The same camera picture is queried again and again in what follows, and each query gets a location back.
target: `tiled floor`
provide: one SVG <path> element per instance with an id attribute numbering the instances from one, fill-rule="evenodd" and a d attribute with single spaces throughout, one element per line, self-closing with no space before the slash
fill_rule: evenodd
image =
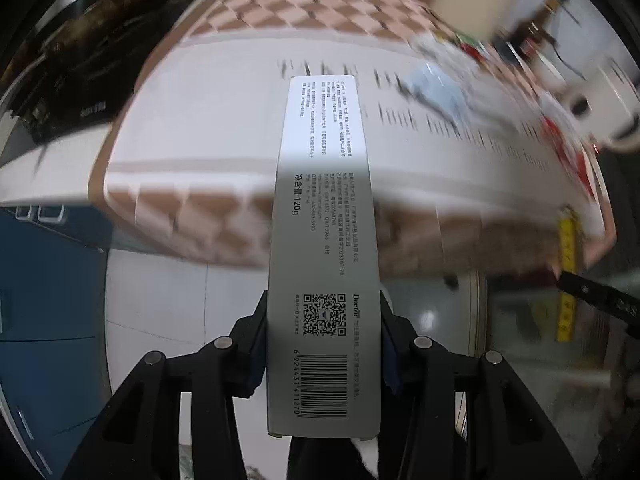
<path id="1" fill-rule="evenodd" d="M 105 325 L 112 389 L 146 352 L 159 350 L 167 357 L 187 354 L 228 335 L 239 317 L 253 312 L 267 281 L 266 270 L 208 267 L 157 254 L 111 250 Z M 386 286 L 396 313 L 411 320 L 416 330 L 450 351 L 467 352 L 469 280 L 461 280 L 456 293 L 442 280 L 394 280 Z M 245 464 L 257 467 L 268 480 L 284 480 L 289 439 L 267 434 L 266 381 L 251 399 L 234 401 Z M 190 405 L 190 394 L 183 394 L 182 444 L 191 443 Z M 369 451 L 363 457 L 375 469 L 377 450 Z"/>

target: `yellow ruler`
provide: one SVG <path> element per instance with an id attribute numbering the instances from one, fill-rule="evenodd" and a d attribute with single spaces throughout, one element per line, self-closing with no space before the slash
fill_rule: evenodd
<path id="1" fill-rule="evenodd" d="M 576 213 L 568 206 L 560 211 L 558 221 L 558 236 L 560 241 L 560 264 L 562 270 L 576 273 L 578 271 L 578 244 L 580 237 L 580 222 Z M 558 311 L 559 342 L 571 341 L 574 333 L 576 299 L 565 292 L 560 293 Z"/>

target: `checkered tablecloth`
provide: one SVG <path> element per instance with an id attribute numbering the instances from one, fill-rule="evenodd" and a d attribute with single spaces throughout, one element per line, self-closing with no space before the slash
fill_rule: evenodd
<path id="1" fill-rule="evenodd" d="M 407 41 L 432 26 L 427 7 L 417 0 L 216 0 L 191 35 L 274 27 Z"/>

